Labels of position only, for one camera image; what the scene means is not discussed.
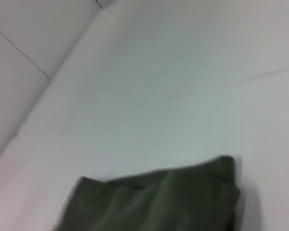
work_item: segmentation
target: white bedding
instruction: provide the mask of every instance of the white bedding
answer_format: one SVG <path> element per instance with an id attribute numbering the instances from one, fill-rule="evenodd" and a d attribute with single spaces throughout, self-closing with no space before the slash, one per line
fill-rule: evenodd
<path id="1" fill-rule="evenodd" d="M 0 231 L 49 231 L 76 180 L 238 160 L 242 231 L 289 231 L 289 0 L 123 0 L 0 157 Z"/>

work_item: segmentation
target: green cloth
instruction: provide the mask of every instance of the green cloth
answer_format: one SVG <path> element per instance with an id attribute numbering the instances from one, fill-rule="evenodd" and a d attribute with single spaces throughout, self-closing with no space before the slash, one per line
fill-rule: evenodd
<path id="1" fill-rule="evenodd" d="M 234 160 L 109 182 L 83 177 L 57 231 L 232 231 Z"/>

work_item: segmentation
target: bed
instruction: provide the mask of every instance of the bed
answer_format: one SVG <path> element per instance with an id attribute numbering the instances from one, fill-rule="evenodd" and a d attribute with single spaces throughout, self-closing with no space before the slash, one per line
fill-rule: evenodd
<path id="1" fill-rule="evenodd" d="M 122 0 L 0 156 L 0 231 L 49 231 L 80 176 L 237 161 L 239 230 L 289 230 L 289 0 Z"/>

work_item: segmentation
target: folded fabric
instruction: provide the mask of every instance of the folded fabric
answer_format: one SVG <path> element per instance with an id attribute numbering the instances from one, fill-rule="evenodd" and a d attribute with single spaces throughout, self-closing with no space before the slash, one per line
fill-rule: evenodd
<path id="1" fill-rule="evenodd" d="M 232 231 L 234 160 L 109 182 L 83 177 L 57 231 Z"/>

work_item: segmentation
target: white wall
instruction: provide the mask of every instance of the white wall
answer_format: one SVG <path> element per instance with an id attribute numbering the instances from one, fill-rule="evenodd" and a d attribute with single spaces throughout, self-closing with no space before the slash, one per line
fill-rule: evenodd
<path id="1" fill-rule="evenodd" d="M 91 0 L 0 0 L 0 151 L 97 10 Z"/>
<path id="2" fill-rule="evenodd" d="M 52 77 L 98 8 L 92 0 L 0 0 L 0 32 Z"/>
<path id="3" fill-rule="evenodd" d="M 0 151 L 50 80 L 0 34 Z"/>

